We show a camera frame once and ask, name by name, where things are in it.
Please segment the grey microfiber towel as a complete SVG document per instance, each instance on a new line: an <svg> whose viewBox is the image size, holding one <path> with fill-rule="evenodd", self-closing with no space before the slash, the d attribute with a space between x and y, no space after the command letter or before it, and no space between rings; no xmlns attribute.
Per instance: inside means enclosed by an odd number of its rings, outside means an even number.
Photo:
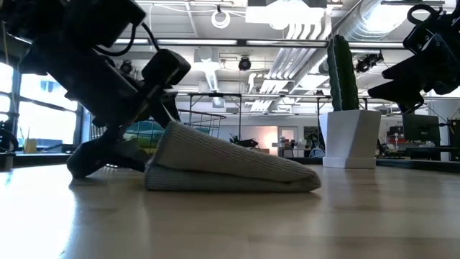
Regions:
<svg viewBox="0 0 460 259"><path fill-rule="evenodd" d="M311 192L318 174L295 161L249 150L171 122L146 164L149 191Z"/></svg>

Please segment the green cactus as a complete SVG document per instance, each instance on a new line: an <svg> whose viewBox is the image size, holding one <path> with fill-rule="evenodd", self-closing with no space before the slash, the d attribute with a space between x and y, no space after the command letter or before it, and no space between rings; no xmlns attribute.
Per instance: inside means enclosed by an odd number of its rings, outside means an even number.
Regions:
<svg viewBox="0 0 460 259"><path fill-rule="evenodd" d="M341 35L334 35L328 43L327 64L330 95L335 112L359 108L356 77L349 43Z"/></svg>

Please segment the white faceted plant pot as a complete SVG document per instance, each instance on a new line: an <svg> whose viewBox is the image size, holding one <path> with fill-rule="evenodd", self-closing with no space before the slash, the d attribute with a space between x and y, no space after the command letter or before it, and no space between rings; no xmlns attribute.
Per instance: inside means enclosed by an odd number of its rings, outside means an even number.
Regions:
<svg viewBox="0 0 460 259"><path fill-rule="evenodd" d="M329 112L319 117L327 168L374 169L381 115L370 110Z"/></svg>

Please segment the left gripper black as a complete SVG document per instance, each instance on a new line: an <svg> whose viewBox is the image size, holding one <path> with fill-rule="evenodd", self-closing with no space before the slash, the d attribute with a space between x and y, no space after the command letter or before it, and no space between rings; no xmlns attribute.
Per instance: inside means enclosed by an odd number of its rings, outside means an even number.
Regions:
<svg viewBox="0 0 460 259"><path fill-rule="evenodd" d="M175 97L163 94L151 99L123 77L105 58L89 48L69 45L32 45L19 62L21 73L51 75L67 98L79 102L99 125L109 128L101 137L79 145L67 160L75 179L102 167L116 165L143 172L150 156L136 140L126 140L127 126L151 116L162 128L180 121Z"/></svg>

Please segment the long ceiling light strip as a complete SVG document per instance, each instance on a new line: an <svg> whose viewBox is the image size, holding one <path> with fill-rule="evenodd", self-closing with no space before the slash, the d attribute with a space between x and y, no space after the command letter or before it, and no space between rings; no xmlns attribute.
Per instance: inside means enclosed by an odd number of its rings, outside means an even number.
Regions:
<svg viewBox="0 0 460 259"><path fill-rule="evenodd" d="M133 45L149 45L150 41L147 38L134 38L133 40L129 38L119 38L116 40L115 45L128 45L129 43Z"/></svg>

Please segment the black ceiling spotlight cluster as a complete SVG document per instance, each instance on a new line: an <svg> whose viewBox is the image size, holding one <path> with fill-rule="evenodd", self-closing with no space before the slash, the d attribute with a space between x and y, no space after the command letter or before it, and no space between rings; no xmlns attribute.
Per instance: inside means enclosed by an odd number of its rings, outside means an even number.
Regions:
<svg viewBox="0 0 460 259"><path fill-rule="evenodd" d="M382 53L372 53L365 55L362 58L359 58L357 60L357 63L355 65L355 71L357 73L365 73L369 69L373 68L378 64L379 62L382 62L384 60L383 54Z"/></svg>

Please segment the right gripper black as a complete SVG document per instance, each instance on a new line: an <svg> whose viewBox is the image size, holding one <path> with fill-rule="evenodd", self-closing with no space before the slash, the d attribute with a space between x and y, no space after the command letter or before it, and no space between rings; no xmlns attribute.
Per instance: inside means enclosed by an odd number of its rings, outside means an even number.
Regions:
<svg viewBox="0 0 460 259"><path fill-rule="evenodd" d="M387 68L382 77L388 82L367 91L374 99L395 102L403 114L424 104L414 89L445 95L460 87L460 7L448 14L431 6L412 6L407 20L414 27L403 46L414 56Z"/></svg>

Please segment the black monitor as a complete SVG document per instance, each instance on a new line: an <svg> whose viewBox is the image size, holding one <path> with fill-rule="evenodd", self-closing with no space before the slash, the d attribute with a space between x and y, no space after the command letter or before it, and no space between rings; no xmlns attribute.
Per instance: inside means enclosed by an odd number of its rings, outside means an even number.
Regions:
<svg viewBox="0 0 460 259"><path fill-rule="evenodd" d="M429 141L440 145L440 127L437 116L404 114L402 127L404 137L408 141Z"/></svg>

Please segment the silver ventilation duct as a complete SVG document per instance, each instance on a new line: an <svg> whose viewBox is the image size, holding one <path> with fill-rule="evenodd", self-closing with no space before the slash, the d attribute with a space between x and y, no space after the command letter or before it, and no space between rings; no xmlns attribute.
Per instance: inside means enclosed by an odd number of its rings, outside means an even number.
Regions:
<svg viewBox="0 0 460 259"><path fill-rule="evenodd" d="M416 4L443 6L444 0L360 0L333 31L348 41L378 41L399 27Z"/></svg>

